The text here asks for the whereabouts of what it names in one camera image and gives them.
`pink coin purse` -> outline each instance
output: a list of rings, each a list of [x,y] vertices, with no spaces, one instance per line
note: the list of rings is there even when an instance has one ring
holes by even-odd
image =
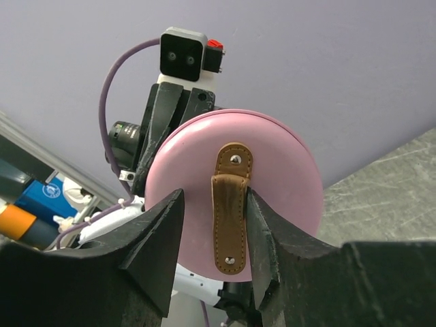
[[[177,128],[162,144],[149,170],[145,206],[148,210],[175,189],[183,189],[185,220],[178,263],[203,277],[241,282],[251,280],[248,255],[245,267],[234,275],[220,271],[214,259],[211,177],[218,153],[231,142],[251,151],[249,186],[276,213],[315,236],[323,190],[312,155],[289,127],[250,110],[216,110]]]

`depth camera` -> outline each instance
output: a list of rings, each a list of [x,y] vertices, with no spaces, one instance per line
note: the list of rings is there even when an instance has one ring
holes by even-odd
[[[161,36],[160,70],[163,75],[196,82],[200,78],[207,37],[170,27]]]

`purple cable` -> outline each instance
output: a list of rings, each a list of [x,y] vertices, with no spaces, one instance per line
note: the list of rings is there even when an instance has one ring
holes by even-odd
[[[106,155],[108,157],[108,161],[111,165],[112,171],[116,174],[116,177],[118,178],[120,176],[120,168],[116,164],[116,159],[114,156],[114,151],[112,151],[112,147],[110,146],[109,136],[108,136],[108,127],[106,125],[106,102],[108,100],[108,94],[109,94],[109,88],[112,84],[112,81],[114,80],[115,74],[118,71],[118,69],[121,67],[122,64],[128,58],[133,56],[134,54],[140,52],[141,50],[150,48],[151,46],[156,46],[160,42],[160,39],[153,39],[146,42],[143,42],[141,44],[138,44],[137,46],[134,46],[132,49],[128,50],[126,53],[124,53],[121,57],[119,57],[115,63],[110,68],[110,71],[108,75],[106,76],[106,79],[103,83],[103,89],[102,93],[100,95],[100,101],[98,106],[98,122],[100,126],[100,134],[102,136],[103,141],[103,147],[106,152]],[[131,195],[130,187],[127,182],[122,181],[121,184],[123,185],[126,192]]]
[[[145,41],[141,44],[138,44],[137,46],[134,46],[127,52],[125,52],[121,57],[119,57],[115,63],[112,65],[112,67],[109,70],[108,75],[106,76],[106,79],[103,83],[103,89],[102,93],[100,94],[100,101],[98,106],[98,123],[100,127],[100,135],[102,137],[103,141],[103,147],[106,152],[106,156],[108,157],[108,161],[110,163],[110,166],[112,168],[112,171],[116,174],[117,178],[120,176],[120,168],[118,167],[118,164],[116,163],[116,159],[114,156],[114,151],[112,150],[112,147],[110,146],[109,136],[108,136],[108,127],[106,125],[106,102],[108,101],[108,94],[109,94],[109,88],[112,84],[112,81],[114,80],[115,74],[118,71],[118,69],[124,64],[128,58],[133,56],[134,54],[140,52],[141,50],[150,48],[151,46],[156,46],[160,43],[160,39],[153,39],[149,41]],[[125,181],[121,181],[122,186],[126,190],[126,192],[129,194],[130,199],[124,201],[123,205],[115,204],[114,206],[111,206],[110,208],[107,208],[106,210],[102,211],[98,215],[91,218],[89,221],[85,221],[83,223],[79,223],[77,225],[74,225],[64,232],[60,233],[60,235],[56,238],[56,248],[61,248],[61,241],[62,239],[68,235],[71,232],[74,232],[76,230],[81,230],[88,225],[96,222],[97,220],[103,218],[104,216],[113,213],[114,211],[117,211],[121,209],[122,207],[129,206],[134,201],[134,196],[131,194],[129,184]]]
[[[207,315],[207,309],[206,309],[206,303],[203,301],[200,301],[202,304],[202,310],[203,310],[203,316],[204,316],[204,326],[205,327],[211,327],[211,324],[209,323],[209,316]]]
[[[99,213],[98,215],[92,217],[89,221],[84,221],[83,223],[78,223],[77,225],[73,225],[72,227],[68,228],[67,230],[65,230],[64,232],[60,233],[60,235],[57,236],[56,239],[56,248],[60,249],[61,248],[61,241],[62,239],[68,235],[71,232],[74,232],[76,230],[82,230],[83,228],[91,225],[92,223],[95,223],[98,219],[103,218],[106,215],[109,215],[110,213],[113,213],[114,211],[117,211],[119,209],[121,209],[123,206],[129,206],[132,202],[133,202],[134,198],[130,198],[126,201],[124,201],[123,205],[121,206],[119,203],[115,204],[114,206],[111,206],[110,208],[107,208],[106,210],[103,210],[101,213]]]

